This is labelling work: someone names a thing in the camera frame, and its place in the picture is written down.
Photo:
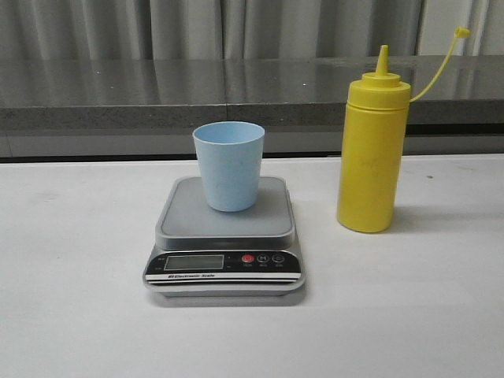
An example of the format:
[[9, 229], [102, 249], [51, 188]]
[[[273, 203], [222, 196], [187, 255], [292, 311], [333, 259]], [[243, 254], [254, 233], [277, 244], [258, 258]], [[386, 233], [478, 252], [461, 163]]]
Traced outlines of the grey curtain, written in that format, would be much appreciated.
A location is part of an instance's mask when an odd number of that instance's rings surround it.
[[4, 60], [301, 59], [503, 52], [500, 1], [4, 1]]

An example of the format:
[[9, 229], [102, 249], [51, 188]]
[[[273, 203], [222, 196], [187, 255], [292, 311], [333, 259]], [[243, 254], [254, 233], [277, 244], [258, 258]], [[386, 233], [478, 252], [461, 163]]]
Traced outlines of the silver electronic kitchen scale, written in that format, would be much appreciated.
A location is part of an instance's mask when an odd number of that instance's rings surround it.
[[285, 180], [263, 176], [256, 203], [211, 208], [197, 176], [177, 180], [155, 227], [143, 283], [167, 298], [273, 297], [301, 291], [306, 272]]

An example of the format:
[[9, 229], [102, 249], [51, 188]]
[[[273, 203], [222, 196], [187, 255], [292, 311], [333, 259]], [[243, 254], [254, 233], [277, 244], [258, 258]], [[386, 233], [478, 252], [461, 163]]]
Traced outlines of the grey stone counter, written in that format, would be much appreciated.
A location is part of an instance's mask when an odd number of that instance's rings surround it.
[[[200, 125], [266, 129], [271, 157], [337, 156], [375, 57], [1, 61], [1, 161], [182, 159]], [[453, 57], [409, 110], [405, 154], [503, 153], [503, 57]]]

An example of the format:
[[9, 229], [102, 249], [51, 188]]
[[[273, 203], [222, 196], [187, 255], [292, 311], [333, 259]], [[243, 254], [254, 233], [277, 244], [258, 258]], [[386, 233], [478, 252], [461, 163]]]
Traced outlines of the light blue plastic cup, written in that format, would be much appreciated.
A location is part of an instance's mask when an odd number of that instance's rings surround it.
[[222, 212], [250, 208], [258, 197], [265, 129], [221, 121], [196, 128], [193, 140], [208, 204]]

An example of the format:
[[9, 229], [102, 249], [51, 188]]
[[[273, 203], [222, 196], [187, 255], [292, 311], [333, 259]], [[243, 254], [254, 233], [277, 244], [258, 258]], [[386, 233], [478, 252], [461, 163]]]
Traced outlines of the yellow squeeze bottle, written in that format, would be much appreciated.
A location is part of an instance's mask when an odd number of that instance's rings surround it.
[[446, 68], [449, 49], [436, 74], [417, 95], [389, 70], [382, 45], [374, 71], [350, 83], [343, 125], [337, 220], [355, 232], [378, 233], [391, 225], [410, 103], [423, 97]]

